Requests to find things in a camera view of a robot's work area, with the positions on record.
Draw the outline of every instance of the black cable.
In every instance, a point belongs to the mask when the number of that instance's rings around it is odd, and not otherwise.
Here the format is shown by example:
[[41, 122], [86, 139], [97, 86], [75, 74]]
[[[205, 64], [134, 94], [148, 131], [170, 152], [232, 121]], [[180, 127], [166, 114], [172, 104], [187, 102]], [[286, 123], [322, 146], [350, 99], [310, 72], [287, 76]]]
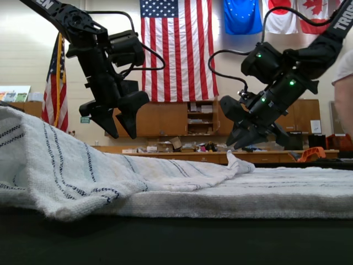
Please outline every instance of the black cable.
[[[332, 16], [326, 20], [325, 22], [321, 22], [321, 23], [315, 23], [315, 22], [312, 22], [310, 19], [308, 19], [307, 17], [305, 17], [302, 13], [296, 11], [295, 9], [293, 8], [290, 8], [290, 7], [274, 7], [272, 8], [271, 10], [269, 10], [266, 15], [265, 15], [265, 18], [264, 18], [264, 25], [263, 25], [263, 31], [262, 31], [262, 36], [261, 36], [261, 43], [264, 42], [265, 40], [265, 32], [266, 32], [266, 22], [267, 22], [267, 18], [268, 16], [273, 12], [273, 11], [276, 11], [276, 10], [279, 10], [279, 9], [283, 9], [283, 10], [287, 10], [289, 12], [292, 12], [294, 13], [295, 15], [297, 15], [298, 17], [300, 17], [301, 19], [303, 19], [305, 22], [307, 22], [308, 24], [312, 25], [312, 26], [315, 26], [315, 27], [321, 27], [321, 26], [325, 26], [329, 23], [331, 23], [333, 21], [333, 19], [335, 18], [336, 16], [336, 12], [334, 12], [332, 14]], [[237, 54], [237, 55], [244, 55], [244, 56], [247, 56], [249, 55], [252, 51], [249, 51], [249, 52], [241, 52], [241, 51], [235, 51], [235, 50], [227, 50], [227, 49], [224, 49], [224, 50], [219, 50], [217, 52], [215, 52], [214, 54], [212, 54], [210, 56], [210, 59], [208, 60], [208, 67], [209, 69], [211, 70], [212, 73], [214, 73], [215, 75], [218, 75], [218, 76], [221, 76], [221, 77], [225, 77], [225, 78], [229, 78], [229, 79], [233, 79], [233, 80], [237, 80], [237, 81], [241, 81], [242, 83], [244, 83], [245, 87], [244, 87], [244, 90], [247, 91], [248, 89], [248, 84], [247, 82], [240, 78], [240, 77], [235, 77], [235, 76], [227, 76], [227, 75], [224, 75], [222, 73], [219, 73], [217, 72], [212, 66], [211, 66], [211, 61], [213, 60], [213, 58], [217, 55], [217, 54], [220, 54], [220, 53], [223, 53], [223, 52], [228, 52], [228, 53], [231, 53], [231, 54]]]
[[224, 53], [224, 52], [229, 52], [229, 53], [232, 53], [232, 54], [237, 54], [237, 55], [249, 55], [250, 52], [241, 52], [241, 51], [233, 51], [233, 50], [219, 50], [219, 51], [216, 51], [214, 54], [212, 54], [208, 60], [208, 67], [209, 69], [211, 70], [212, 73], [214, 73], [215, 75], [218, 75], [218, 76], [221, 76], [221, 77], [224, 77], [224, 78], [229, 78], [229, 79], [233, 79], [233, 80], [237, 80], [237, 81], [240, 81], [244, 84], [244, 90], [247, 91], [248, 90], [248, 84], [247, 82], [240, 78], [240, 77], [235, 77], [235, 76], [227, 76], [227, 75], [224, 75], [222, 73], [219, 73], [217, 72], [213, 67], [212, 67], [212, 60], [213, 58], [217, 55], [217, 54], [221, 54], [221, 53]]
[[274, 7], [273, 9], [269, 10], [266, 15], [265, 15], [265, 18], [264, 18], [264, 27], [263, 27], [263, 32], [262, 32], [262, 37], [261, 37], [261, 43], [264, 42], [265, 40], [265, 32], [266, 32], [266, 22], [267, 22], [267, 18], [269, 17], [269, 15], [273, 12], [273, 11], [276, 11], [276, 10], [279, 10], [279, 9], [282, 9], [282, 10], [287, 10], [289, 12], [292, 12], [294, 13], [295, 15], [297, 15], [298, 17], [300, 17], [301, 19], [303, 19], [306, 23], [308, 23], [309, 25], [311, 26], [315, 26], [315, 27], [321, 27], [321, 26], [325, 26], [327, 24], [330, 24], [333, 19], [335, 18], [335, 13], [328, 19], [326, 20], [325, 22], [321, 22], [321, 23], [315, 23], [315, 22], [312, 22], [310, 19], [308, 19], [307, 17], [305, 17], [302, 13], [300, 13], [299, 11], [296, 11], [295, 9], [291, 8], [291, 7]]
[[133, 25], [132, 18], [129, 14], [127, 14], [124, 11], [86, 11], [88, 14], [118, 14], [118, 15], [124, 15], [126, 16], [131, 24], [131, 30], [135, 32], [135, 26]]
[[158, 53], [156, 53], [154, 50], [152, 50], [151, 48], [147, 47], [145, 44], [141, 43], [142, 47], [145, 48], [147, 51], [149, 51], [150, 53], [154, 54], [163, 64], [162, 67], [154, 67], [154, 68], [146, 68], [146, 67], [141, 67], [141, 68], [132, 68], [132, 69], [126, 69], [123, 70], [120, 74], [124, 75], [126, 74], [126, 72], [129, 71], [129, 73], [131, 71], [158, 71], [158, 70], [163, 70], [166, 67], [165, 64], [165, 60], [161, 57], [161, 55], [159, 55]]
[[[88, 14], [119, 14], [119, 15], [124, 15], [126, 16], [131, 24], [131, 29], [133, 32], [135, 32], [135, 27], [133, 25], [133, 21], [131, 16], [124, 12], [124, 11], [86, 11]], [[163, 63], [162, 67], [154, 67], [154, 68], [134, 68], [135, 64], [132, 63], [129, 67], [129, 69], [123, 70], [120, 72], [121, 75], [123, 75], [124, 77], [126, 77], [129, 73], [131, 73], [131, 71], [158, 71], [158, 70], [163, 70], [166, 67], [165, 64], [165, 60], [161, 57], [161, 55], [159, 55], [158, 53], [156, 53], [154, 50], [152, 50], [151, 48], [147, 47], [145, 44], [141, 43], [142, 47], [145, 48], [147, 51], [149, 51], [150, 53], [154, 54], [158, 59], [161, 60], [161, 62]]]

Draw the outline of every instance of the poster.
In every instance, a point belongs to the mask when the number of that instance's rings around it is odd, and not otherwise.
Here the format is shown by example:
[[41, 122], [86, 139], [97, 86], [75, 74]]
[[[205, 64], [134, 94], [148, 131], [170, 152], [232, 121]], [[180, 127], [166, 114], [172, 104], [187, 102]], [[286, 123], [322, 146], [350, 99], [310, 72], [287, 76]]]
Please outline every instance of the poster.
[[0, 100], [5, 102], [25, 102], [31, 86], [0, 86]]

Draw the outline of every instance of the european union flag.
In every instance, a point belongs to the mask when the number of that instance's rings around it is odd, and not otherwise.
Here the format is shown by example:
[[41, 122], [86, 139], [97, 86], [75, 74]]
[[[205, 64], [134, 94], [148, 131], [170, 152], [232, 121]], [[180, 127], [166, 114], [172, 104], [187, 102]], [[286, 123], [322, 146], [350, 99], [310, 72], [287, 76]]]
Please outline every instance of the european union flag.
[[224, 0], [226, 33], [256, 34], [263, 29], [259, 0]]

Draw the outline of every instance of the person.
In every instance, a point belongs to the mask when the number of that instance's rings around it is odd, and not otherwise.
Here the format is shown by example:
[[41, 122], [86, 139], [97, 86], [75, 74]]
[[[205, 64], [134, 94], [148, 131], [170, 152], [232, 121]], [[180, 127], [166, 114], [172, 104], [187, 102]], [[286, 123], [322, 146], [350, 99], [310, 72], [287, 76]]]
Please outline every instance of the person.
[[353, 136], [353, 50], [339, 61], [332, 85], [337, 113], [347, 133]]

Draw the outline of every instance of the flag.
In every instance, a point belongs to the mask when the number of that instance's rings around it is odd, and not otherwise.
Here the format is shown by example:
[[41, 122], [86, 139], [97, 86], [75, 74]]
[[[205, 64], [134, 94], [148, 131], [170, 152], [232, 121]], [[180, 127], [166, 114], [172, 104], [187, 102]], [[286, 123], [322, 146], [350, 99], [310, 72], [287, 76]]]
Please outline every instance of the flag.
[[[263, 16], [274, 7], [296, 7], [295, 0], [263, 0]], [[273, 11], [266, 22], [266, 31], [276, 34], [298, 33], [296, 16], [283, 9]]]
[[65, 40], [59, 33], [46, 79], [42, 119], [64, 132], [68, 132], [66, 97]]
[[224, 0], [226, 33], [250, 35], [263, 29], [258, 0]]
[[[325, 22], [329, 18], [328, 0], [298, 0], [298, 11], [312, 22]], [[325, 26], [311, 26], [300, 19], [300, 26], [303, 33], [321, 34], [329, 27], [329, 24]]]
[[[217, 96], [216, 76], [207, 65], [213, 54], [212, 1], [140, 0], [140, 5], [142, 42], [167, 65], [142, 72], [142, 89], [150, 100], [188, 102]], [[161, 65], [146, 52], [144, 67]]]
[[343, 0], [336, 0], [336, 7], [339, 7], [342, 4]]

